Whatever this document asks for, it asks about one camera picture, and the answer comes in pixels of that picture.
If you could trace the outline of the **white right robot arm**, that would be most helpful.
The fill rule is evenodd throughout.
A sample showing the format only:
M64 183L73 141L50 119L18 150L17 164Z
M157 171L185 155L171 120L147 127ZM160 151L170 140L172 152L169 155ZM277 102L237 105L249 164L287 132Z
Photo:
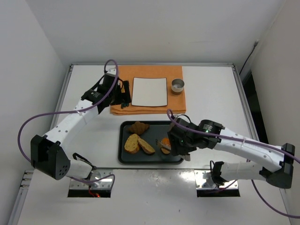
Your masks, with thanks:
M239 135L211 120L202 120L196 125L173 116L171 119L168 138L172 155L188 161L192 151L212 149L247 160L242 163L214 162L211 170L203 176L207 185L215 188L232 180L262 180L277 188L291 188L294 145L265 144Z

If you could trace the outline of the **metal tongs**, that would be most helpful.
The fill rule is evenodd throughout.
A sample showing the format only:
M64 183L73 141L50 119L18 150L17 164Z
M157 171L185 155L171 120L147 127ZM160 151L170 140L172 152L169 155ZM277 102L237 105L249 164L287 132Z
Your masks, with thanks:
M159 147L159 148L168 148L167 146L165 146L165 145L163 145L162 143L161 143L161 141L162 140L158 140L158 139L156 139L155 140L155 143L156 143L156 145ZM180 158L182 158L183 160L185 160L185 161L190 161L190 155L189 154L187 154L187 155L178 155L178 157L180 157Z

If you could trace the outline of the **sesame bread roll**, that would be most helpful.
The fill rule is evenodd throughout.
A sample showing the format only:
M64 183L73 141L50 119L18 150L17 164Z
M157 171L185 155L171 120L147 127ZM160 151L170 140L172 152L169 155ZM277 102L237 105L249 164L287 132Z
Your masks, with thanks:
M168 149L171 148L171 144L170 144L169 139L165 137L165 138L162 139L161 143L162 143L163 145L165 145L165 146L168 147L167 149L162 147L162 148L161 148L161 151L162 151L165 155L170 154L170 151L168 150Z

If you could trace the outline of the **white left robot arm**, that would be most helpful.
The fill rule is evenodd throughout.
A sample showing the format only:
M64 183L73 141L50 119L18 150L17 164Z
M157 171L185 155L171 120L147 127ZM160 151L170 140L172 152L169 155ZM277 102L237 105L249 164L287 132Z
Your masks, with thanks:
M65 150L77 134L106 107L120 105L130 97L122 92L126 85L119 85L117 69L105 71L100 82L86 91L74 112L68 114L56 127L43 136L36 135L30 142L31 165L44 174L60 180L74 177L87 180L95 166L86 159L75 156L70 159Z

